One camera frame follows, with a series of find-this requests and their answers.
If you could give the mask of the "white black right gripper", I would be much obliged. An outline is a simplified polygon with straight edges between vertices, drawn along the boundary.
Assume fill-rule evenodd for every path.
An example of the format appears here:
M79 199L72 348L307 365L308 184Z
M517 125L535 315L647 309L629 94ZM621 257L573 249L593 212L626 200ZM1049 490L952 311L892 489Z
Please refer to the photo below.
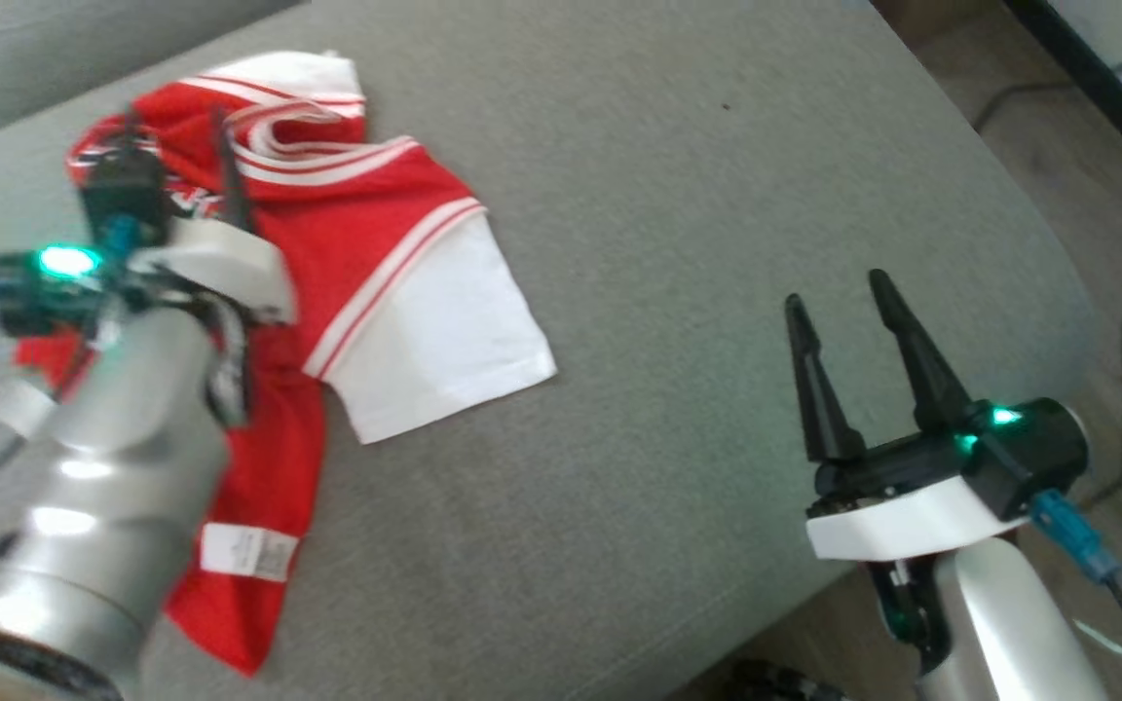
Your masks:
M898 342L916 425L926 433L966 427L972 400L951 365L891 276L871 270L868 282L881 322ZM899 562L975 544L1026 523L1026 514L997 518L963 479L975 436L916 434L865 452L867 444L847 422L825 371L822 342L802 297L788 296L784 314L806 455L820 464L816 501L804 511L816 559Z

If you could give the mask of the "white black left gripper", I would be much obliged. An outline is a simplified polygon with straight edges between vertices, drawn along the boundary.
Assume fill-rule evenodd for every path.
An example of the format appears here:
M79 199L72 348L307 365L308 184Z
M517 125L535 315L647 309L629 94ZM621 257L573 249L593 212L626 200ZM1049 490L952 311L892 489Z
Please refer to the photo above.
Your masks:
M142 154L141 116L122 114L121 155ZM252 201L238 168L222 107L213 107L221 173L219 219L173 219L164 245L144 245L144 227L112 219L102 245L44 245L0 252L0 331L53 336L82 328L114 296L130 305L205 290L233 303L254 323L292 324L294 289L280 249L255 234Z

